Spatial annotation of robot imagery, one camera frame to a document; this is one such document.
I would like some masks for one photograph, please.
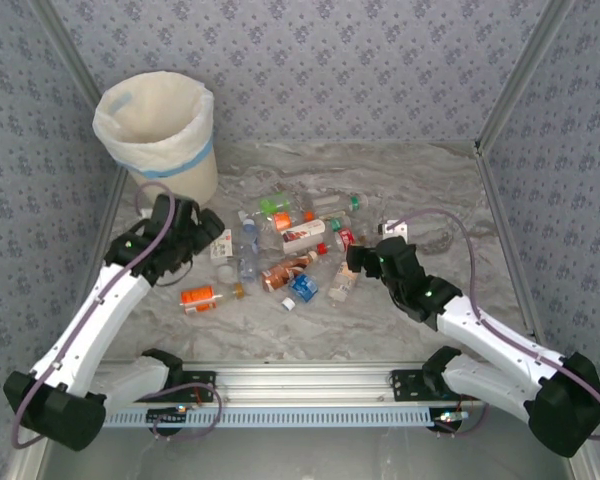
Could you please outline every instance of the patterned wallpaper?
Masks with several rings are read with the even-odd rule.
[[[548,340],[600,373],[600,0],[576,2],[488,157]]]
[[[113,162],[26,2],[0,0],[0,478],[13,419],[2,384],[68,324]]]
[[[53,0],[101,89],[176,70],[217,138],[476,138],[545,0]]]

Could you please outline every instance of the trash bin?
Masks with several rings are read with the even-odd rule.
[[[157,180],[201,205],[218,186],[213,94],[192,78],[152,72],[120,82],[98,103],[93,130],[138,185]],[[159,193],[145,190],[152,203]]]

